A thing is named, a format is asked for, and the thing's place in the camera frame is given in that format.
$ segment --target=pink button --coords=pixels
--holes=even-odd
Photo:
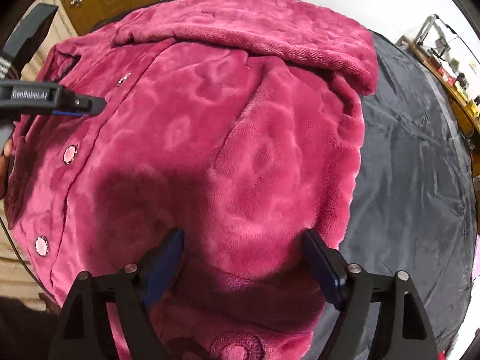
[[[44,237],[41,235],[40,237],[37,237],[35,240],[35,250],[37,251],[37,254],[41,257],[45,257],[49,251],[49,240],[47,237]]]
[[[77,154],[77,147],[75,145],[70,145],[67,147],[63,154],[63,162],[65,165],[70,165],[71,162],[75,159],[75,155]]]

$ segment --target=wooden desk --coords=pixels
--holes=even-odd
[[[435,69],[428,61],[428,56],[424,54],[422,50],[419,50],[417,45],[412,42],[410,39],[402,36],[399,42],[405,42],[409,45],[410,49],[413,51],[414,55],[417,59],[426,67],[431,73],[440,81],[445,88],[446,92],[450,98],[450,105],[452,110],[457,117],[458,124],[462,129],[463,133],[470,137],[476,131],[480,133],[480,120],[476,117],[470,107],[468,106],[465,98],[458,92],[455,86],[450,86],[447,82],[445,82],[440,75],[440,73]]]

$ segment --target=human hand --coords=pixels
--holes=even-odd
[[[6,178],[8,173],[8,159],[11,156],[11,151],[14,147],[14,143],[11,138],[5,144],[3,148],[3,154],[0,156],[0,196],[5,195]]]

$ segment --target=pink plush robe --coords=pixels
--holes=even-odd
[[[182,268],[151,311],[174,359],[299,359],[324,303],[299,236],[344,238],[369,32],[297,0],[180,0],[56,45],[38,79],[59,77],[107,106],[23,118],[6,198],[57,302],[80,271],[116,272],[181,227]]]

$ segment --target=button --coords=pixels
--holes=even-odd
[[[130,74],[131,74],[131,73],[125,74],[125,75],[120,79],[120,81],[117,82],[117,86],[122,85],[122,84],[123,84],[123,81],[125,81]]]
[[[40,257],[45,257],[50,252],[49,240],[41,235],[35,240],[35,250]]]
[[[75,145],[70,145],[67,147],[63,154],[63,162],[65,165],[70,165],[71,162],[75,159],[75,155],[77,154],[77,147]]]

